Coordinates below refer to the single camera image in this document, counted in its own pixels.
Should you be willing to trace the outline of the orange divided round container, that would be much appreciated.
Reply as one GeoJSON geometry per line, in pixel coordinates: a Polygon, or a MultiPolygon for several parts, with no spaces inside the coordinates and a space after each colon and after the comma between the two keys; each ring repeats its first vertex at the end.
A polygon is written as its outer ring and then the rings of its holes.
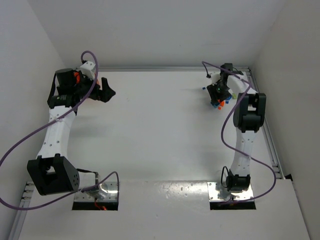
{"type": "Polygon", "coordinates": [[[89,78],[87,75],[80,73],[79,71],[73,72],[74,83],[73,87],[91,87],[93,84],[93,79],[89,78]]]}

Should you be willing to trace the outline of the small blue curved lego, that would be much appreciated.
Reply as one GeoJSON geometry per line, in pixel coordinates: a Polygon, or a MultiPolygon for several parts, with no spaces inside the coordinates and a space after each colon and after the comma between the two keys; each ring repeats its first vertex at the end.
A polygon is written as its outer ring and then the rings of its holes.
{"type": "Polygon", "coordinates": [[[219,104],[219,103],[213,103],[213,102],[211,102],[211,105],[212,105],[215,109],[217,109],[220,104],[219,104]]]}

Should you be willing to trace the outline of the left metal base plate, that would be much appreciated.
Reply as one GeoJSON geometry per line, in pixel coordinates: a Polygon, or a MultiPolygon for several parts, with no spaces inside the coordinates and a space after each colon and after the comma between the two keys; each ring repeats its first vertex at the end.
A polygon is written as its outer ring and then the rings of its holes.
{"type": "Polygon", "coordinates": [[[99,186],[78,192],[74,195],[74,203],[118,203],[117,182],[106,181],[99,186]]]}

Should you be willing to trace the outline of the aluminium table edge rail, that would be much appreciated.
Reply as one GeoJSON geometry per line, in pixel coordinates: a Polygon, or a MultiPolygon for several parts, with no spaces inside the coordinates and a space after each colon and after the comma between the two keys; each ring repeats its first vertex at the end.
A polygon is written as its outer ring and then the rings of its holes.
{"type": "MultiPolygon", "coordinates": [[[[248,79],[249,79],[250,83],[252,84],[253,88],[257,92],[260,92],[258,83],[254,77],[252,70],[249,67],[247,68],[246,73],[248,74],[248,79]]],[[[262,131],[263,131],[264,139],[266,141],[268,153],[270,155],[271,165],[275,171],[275,175],[278,179],[284,180],[285,179],[284,171],[283,171],[282,164],[281,164],[278,152],[277,152],[277,148],[276,148],[274,141],[273,141],[273,136],[271,134],[266,115],[264,117],[264,124],[262,127],[262,131]]]]}

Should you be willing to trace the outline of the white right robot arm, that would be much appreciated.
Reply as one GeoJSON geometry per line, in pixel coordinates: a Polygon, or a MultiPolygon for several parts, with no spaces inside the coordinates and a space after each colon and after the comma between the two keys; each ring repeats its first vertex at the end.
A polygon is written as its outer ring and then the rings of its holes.
{"type": "Polygon", "coordinates": [[[233,125],[236,128],[235,153],[223,187],[229,192],[242,192],[248,190],[251,183],[253,142],[265,121],[267,97],[254,90],[243,78],[243,73],[235,69],[232,63],[224,63],[219,68],[219,79],[213,80],[206,87],[211,105],[218,108],[229,100],[232,94],[237,97],[233,112],[233,125]]]}

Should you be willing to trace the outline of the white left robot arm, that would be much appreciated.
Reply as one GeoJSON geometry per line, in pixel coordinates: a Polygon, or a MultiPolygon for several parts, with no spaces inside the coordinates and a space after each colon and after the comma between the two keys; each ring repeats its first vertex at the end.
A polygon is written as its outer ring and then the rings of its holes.
{"type": "Polygon", "coordinates": [[[95,74],[84,69],[65,68],[54,74],[47,104],[49,121],[43,145],[36,159],[29,160],[27,171],[41,196],[75,192],[80,186],[78,170],[68,160],[68,142],[72,123],[77,115],[74,109],[87,93],[95,101],[108,102],[116,92],[102,77],[93,82],[95,74]]]}

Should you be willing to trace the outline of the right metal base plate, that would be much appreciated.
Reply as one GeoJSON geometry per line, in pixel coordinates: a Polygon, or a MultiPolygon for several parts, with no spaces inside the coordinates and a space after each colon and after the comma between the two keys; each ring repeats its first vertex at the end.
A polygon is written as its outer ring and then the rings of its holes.
{"type": "Polygon", "coordinates": [[[254,198],[254,193],[251,185],[248,190],[244,191],[227,191],[222,187],[220,182],[207,182],[208,198],[211,203],[222,202],[239,202],[244,200],[251,200],[254,198]]]}

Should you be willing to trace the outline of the metal base plate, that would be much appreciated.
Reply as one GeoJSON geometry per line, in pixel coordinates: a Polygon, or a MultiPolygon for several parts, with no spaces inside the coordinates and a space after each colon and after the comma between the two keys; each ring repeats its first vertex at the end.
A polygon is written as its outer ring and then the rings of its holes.
{"type": "Polygon", "coordinates": [[[78,192],[74,195],[74,203],[118,203],[117,182],[106,181],[99,186],[78,192]]]}
{"type": "Polygon", "coordinates": [[[244,191],[227,191],[222,187],[220,182],[207,182],[208,198],[211,203],[222,202],[239,202],[244,200],[251,200],[254,198],[254,193],[251,185],[248,190],[244,191]]]}

